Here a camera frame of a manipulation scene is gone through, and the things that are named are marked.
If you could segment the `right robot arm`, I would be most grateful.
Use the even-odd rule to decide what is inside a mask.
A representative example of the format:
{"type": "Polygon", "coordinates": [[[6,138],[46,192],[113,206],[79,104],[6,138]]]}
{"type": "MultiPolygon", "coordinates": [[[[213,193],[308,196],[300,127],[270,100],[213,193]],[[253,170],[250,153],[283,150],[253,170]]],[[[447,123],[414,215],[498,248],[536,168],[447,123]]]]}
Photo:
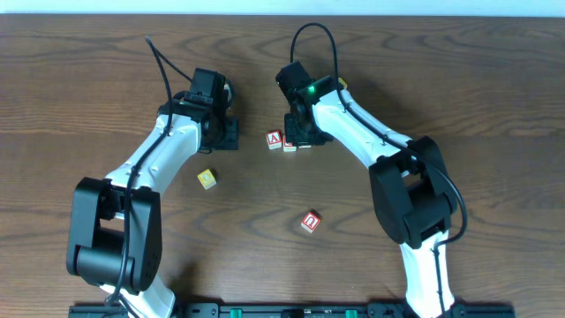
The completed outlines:
{"type": "Polygon", "coordinates": [[[367,168],[377,220],[401,248],[412,311],[446,315],[455,303],[445,256],[454,241],[451,216],[465,206],[438,145],[388,128],[334,77],[278,73],[275,81],[290,106],[284,123],[291,143],[318,146],[336,139],[367,168]]]}

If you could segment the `red letter I block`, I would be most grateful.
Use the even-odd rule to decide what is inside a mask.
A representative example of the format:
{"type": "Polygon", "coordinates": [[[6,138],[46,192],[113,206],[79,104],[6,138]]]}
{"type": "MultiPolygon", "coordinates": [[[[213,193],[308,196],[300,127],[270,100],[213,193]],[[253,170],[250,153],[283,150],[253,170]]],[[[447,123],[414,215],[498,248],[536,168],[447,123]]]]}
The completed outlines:
{"type": "Polygon", "coordinates": [[[287,136],[283,137],[282,147],[284,152],[295,152],[298,148],[287,140],[287,136]]]}

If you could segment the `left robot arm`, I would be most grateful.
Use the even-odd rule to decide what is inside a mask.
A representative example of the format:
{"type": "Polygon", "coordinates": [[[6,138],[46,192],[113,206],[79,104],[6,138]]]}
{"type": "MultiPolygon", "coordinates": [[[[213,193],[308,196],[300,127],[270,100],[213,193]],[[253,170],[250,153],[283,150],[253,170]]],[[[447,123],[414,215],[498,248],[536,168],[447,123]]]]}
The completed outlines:
{"type": "Polygon", "coordinates": [[[100,317],[169,317],[174,292],[158,275],[161,198],[201,150],[236,150],[238,121],[224,107],[159,109],[137,150],[105,178],[82,178],[72,198],[66,269],[108,293],[100,317]]]}

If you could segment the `red letter A block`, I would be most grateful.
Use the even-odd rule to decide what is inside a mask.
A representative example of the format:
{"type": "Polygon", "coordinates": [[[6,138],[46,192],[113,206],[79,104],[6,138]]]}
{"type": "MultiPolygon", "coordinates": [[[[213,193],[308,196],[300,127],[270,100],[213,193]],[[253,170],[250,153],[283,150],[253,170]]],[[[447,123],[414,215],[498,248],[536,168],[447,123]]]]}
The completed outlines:
{"type": "Polygon", "coordinates": [[[267,146],[270,150],[283,146],[283,137],[278,130],[266,133],[267,146]]]}

